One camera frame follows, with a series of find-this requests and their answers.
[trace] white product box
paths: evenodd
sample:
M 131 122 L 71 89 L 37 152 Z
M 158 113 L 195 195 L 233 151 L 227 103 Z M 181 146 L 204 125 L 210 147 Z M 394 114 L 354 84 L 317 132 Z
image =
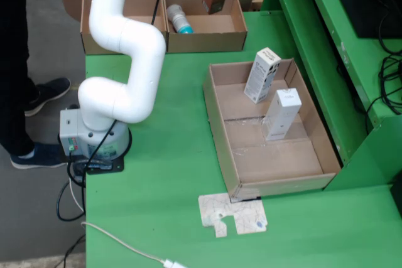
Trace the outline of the white product box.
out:
M 295 120 L 302 102 L 295 88 L 277 90 L 263 119 L 263 132 L 267 141 L 285 138 Z
M 257 52 L 244 93 L 255 103 L 268 96 L 268 90 L 278 70 L 281 58 L 268 47 Z

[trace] black pants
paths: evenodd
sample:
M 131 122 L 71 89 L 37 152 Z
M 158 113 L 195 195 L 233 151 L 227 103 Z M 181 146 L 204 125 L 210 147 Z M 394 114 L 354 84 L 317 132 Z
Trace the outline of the black pants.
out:
M 0 0 L 0 144 L 16 156 L 34 147 L 23 109 L 38 97 L 28 77 L 28 57 L 26 0 Z

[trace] black shoe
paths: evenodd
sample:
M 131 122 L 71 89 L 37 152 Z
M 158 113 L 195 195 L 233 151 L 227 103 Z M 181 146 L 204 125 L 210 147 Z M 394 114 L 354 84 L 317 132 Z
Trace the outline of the black shoe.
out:
M 70 90 L 71 81 L 67 78 L 57 78 L 46 84 L 39 84 L 36 87 L 38 87 L 39 97 L 25 106 L 26 117 L 34 116 L 47 102 L 65 95 Z
M 22 159 L 11 155 L 11 164 L 17 169 L 58 168 L 65 165 L 60 159 L 60 145 L 35 143 L 32 158 Z

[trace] white bottle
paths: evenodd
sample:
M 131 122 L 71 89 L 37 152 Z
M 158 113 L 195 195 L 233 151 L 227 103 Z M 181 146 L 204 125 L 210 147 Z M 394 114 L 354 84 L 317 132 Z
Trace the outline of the white bottle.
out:
M 175 30 L 179 34 L 192 34 L 194 33 L 190 23 L 188 23 L 186 14 L 178 4 L 172 4 L 168 8 L 168 19 L 173 23 Z

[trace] white robotic arm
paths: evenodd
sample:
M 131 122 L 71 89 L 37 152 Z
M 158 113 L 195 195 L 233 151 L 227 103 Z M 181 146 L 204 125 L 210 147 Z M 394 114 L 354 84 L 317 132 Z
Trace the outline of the white robotic arm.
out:
M 124 17 L 123 7 L 124 0 L 92 0 L 92 37 L 107 50 L 129 55 L 131 69 L 127 84 L 101 77 L 82 82 L 80 109 L 60 114 L 60 142 L 67 156 L 89 158 L 98 150 L 97 159 L 115 160 L 129 148 L 127 124 L 145 120 L 153 110 L 165 39 L 154 26 Z
M 125 18 L 124 0 L 92 0 L 89 27 L 103 48 L 132 58 L 128 83 L 93 77 L 79 88 L 84 124 L 104 131 L 114 119 L 136 123 L 153 110 L 165 57 L 165 39 L 154 26 Z

